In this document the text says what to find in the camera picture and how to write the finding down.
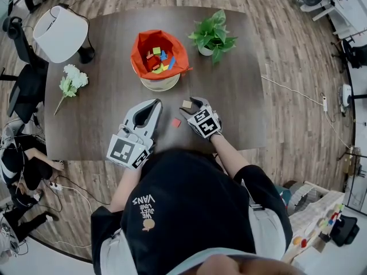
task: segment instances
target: white lamp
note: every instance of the white lamp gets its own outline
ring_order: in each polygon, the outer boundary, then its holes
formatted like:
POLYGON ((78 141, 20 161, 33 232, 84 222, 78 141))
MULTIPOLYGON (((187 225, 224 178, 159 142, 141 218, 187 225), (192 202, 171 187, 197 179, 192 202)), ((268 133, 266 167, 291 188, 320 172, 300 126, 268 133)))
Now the white lamp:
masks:
POLYGON ((95 55, 93 47, 82 47, 87 35, 87 22, 61 6, 48 10, 33 32, 35 41, 55 63, 66 61, 76 52, 80 55, 81 63, 90 62, 95 55))

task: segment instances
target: wooden floor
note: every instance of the wooden floor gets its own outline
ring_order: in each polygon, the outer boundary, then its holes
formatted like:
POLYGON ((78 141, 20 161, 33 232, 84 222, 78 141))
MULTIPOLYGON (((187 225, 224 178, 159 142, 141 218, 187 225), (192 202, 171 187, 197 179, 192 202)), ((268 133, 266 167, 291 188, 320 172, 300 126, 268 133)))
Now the wooden floor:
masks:
MULTIPOLYGON (((287 0, 48 0, 38 11, 28 15, 26 11, 16 10, 14 14, 25 18, 24 25, 34 26, 40 16, 59 2, 70 5, 72 9, 88 18, 105 15, 125 9, 169 6, 218 7, 245 12, 251 19, 256 37, 257 55, 261 73, 272 80, 297 89, 312 99, 321 101, 323 92, 328 101, 329 114, 338 112, 337 89, 347 81, 346 73, 339 74, 340 63, 331 57, 335 50, 330 45, 336 41, 326 17, 317 22, 312 15, 301 12, 287 0)), ((32 30, 25 28, 31 44, 32 30)), ((5 67, 7 74, 19 74, 24 63, 16 54, 12 41, 5 37, 0 45, 0 68, 5 67)), ((1 126, 8 120, 6 110, 12 84, 0 82, 0 121, 1 126)), ((243 155, 253 164, 261 166, 277 184, 288 180, 316 183, 325 188, 341 190, 343 176, 337 156, 344 151, 333 129, 327 123, 323 110, 311 101, 263 80, 264 97, 267 111, 267 146, 256 150, 243 151, 243 155)), ((352 137, 352 120, 335 115, 336 131, 345 142, 352 137)), ((37 132, 29 127, 30 132, 37 132)), ((80 186, 87 188, 101 201, 109 202, 123 170, 109 162, 67 162, 63 175, 70 177, 80 186)), ((72 184, 58 179, 63 185, 72 184)), ((56 196, 44 187, 46 197, 43 205, 60 208, 56 196)), ((6 196, 4 188, 1 198, 6 196)), ((88 203, 76 192, 64 190, 59 193, 63 210, 61 218, 54 225, 42 225, 40 233, 33 235, 45 242, 62 240, 73 245, 90 244, 88 203)), ((92 209, 100 204, 89 199, 92 209)), ((27 213, 27 218, 44 211, 36 206, 27 213)), ((91 258, 91 249, 76 248, 63 243, 54 244, 56 248, 72 254, 91 258)))

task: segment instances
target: white flower pot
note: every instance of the white flower pot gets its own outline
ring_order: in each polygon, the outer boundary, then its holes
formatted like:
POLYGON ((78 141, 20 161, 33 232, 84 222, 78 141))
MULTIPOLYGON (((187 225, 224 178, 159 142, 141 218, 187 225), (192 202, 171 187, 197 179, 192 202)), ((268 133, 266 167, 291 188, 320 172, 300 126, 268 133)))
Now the white flower pot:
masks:
POLYGON ((210 50, 210 49, 208 49, 206 47, 203 47, 201 49, 198 48, 198 49, 199 49, 200 54, 202 54, 204 56, 211 56, 211 55, 213 55, 213 50, 210 50))

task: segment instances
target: office chair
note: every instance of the office chair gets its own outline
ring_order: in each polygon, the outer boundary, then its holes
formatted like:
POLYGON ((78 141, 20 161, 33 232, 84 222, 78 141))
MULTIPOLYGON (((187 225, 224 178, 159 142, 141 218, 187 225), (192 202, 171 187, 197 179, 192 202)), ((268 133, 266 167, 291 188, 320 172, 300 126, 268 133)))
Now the office chair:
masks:
POLYGON ((338 55, 332 54, 333 57, 338 57, 343 63, 342 70, 340 70, 340 73, 343 73, 345 70, 345 67, 348 65, 348 62, 350 62, 352 68, 360 68, 362 66, 367 66, 367 45, 360 46, 360 47, 352 47, 350 46, 350 42, 354 42, 353 38, 350 38, 349 40, 343 39, 343 50, 340 50, 335 43, 331 43, 334 45, 338 50, 338 55))
POLYGON ((15 81, 10 93, 7 115, 11 117, 15 111, 24 123, 28 123, 37 112, 38 103, 45 101, 48 62, 37 56, 28 44, 22 28, 22 19, 7 17, 3 23, 3 31, 14 40, 19 58, 28 63, 18 76, 5 75, 5 69, 0 75, 0 80, 15 81))

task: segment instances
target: potted plant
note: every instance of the potted plant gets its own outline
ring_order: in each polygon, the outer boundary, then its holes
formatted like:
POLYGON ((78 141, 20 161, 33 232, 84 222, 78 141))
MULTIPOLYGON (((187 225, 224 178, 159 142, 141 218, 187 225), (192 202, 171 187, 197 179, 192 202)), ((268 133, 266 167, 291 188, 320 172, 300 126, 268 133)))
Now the potted plant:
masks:
POLYGON ((227 37, 225 29, 225 13, 221 9, 212 17, 196 23, 196 31, 189 35, 199 52, 205 56, 213 56, 213 64, 220 61, 223 53, 234 48, 237 37, 227 37))

